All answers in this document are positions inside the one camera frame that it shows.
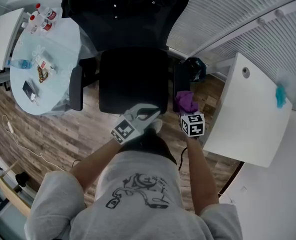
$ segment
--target purple cloth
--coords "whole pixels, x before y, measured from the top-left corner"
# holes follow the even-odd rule
[[[199,110],[199,105],[192,100],[193,92],[189,90],[178,91],[176,103],[179,107],[180,114],[192,114]]]

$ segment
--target wooden floor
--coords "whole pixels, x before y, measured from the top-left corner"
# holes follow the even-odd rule
[[[223,82],[210,75],[206,77],[204,83],[194,83],[191,86],[200,111],[205,114],[207,125],[211,122],[223,87]],[[171,111],[171,100],[170,95],[168,111],[161,116],[163,126],[160,136],[166,141],[179,164],[180,154],[186,144],[179,128],[178,116]],[[97,83],[85,88],[83,101],[83,111],[70,110],[60,116],[32,116],[15,103],[11,91],[5,91],[4,87],[0,86],[0,157],[8,165],[19,160],[21,169],[17,167],[14,171],[16,173],[21,172],[20,170],[26,171],[37,186],[41,184],[47,172],[56,170],[54,166],[15,144],[12,136],[2,125],[2,115],[6,115],[14,129],[14,137],[20,145],[37,154],[42,153],[48,161],[68,171],[76,159],[88,156],[111,139],[110,130],[117,120],[116,115],[100,112]],[[215,176],[217,189],[220,191],[240,162],[213,153],[205,155]],[[187,154],[183,157],[180,171],[182,197],[185,208],[192,210],[189,161]],[[85,194],[87,205],[93,202],[95,186],[96,184]]]

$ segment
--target white cable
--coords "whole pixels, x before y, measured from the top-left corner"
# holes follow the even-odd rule
[[[6,118],[7,118],[7,121],[9,122],[8,117],[7,117],[5,114],[2,115],[2,126],[3,126],[3,128],[7,131],[7,133],[9,133],[9,134],[13,137],[14,142],[15,142],[19,147],[21,147],[22,149],[25,149],[25,150],[30,151],[31,153],[33,153],[33,154],[36,155],[37,157],[42,158],[43,160],[45,160],[46,163],[51,164],[51,165],[57,167],[58,169],[64,171],[64,169],[60,168],[59,166],[57,166],[57,165],[55,165],[55,164],[53,164],[53,163],[47,161],[47,160],[43,157],[43,154],[42,154],[41,152],[40,152],[40,154],[36,154],[35,152],[31,151],[30,149],[28,149],[28,148],[26,148],[26,147],[24,147],[24,146],[19,145],[19,143],[18,143],[18,142],[16,141],[16,139],[14,138],[13,134],[12,134],[11,132],[9,132],[9,131],[6,129],[6,127],[4,126],[3,117],[6,117]]]

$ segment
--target smartphone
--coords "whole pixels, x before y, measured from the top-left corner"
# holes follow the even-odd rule
[[[22,89],[24,93],[27,95],[27,97],[29,98],[29,100],[33,102],[36,97],[36,93],[33,90],[33,88],[31,88],[30,84],[28,84],[27,81],[24,82]]]

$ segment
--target sleeve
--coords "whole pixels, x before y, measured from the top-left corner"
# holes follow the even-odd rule
[[[28,240],[57,238],[70,221],[85,209],[83,189],[68,172],[47,173],[33,201],[24,226]]]
[[[231,204],[212,204],[200,215],[208,226],[214,240],[242,240],[237,209]]]

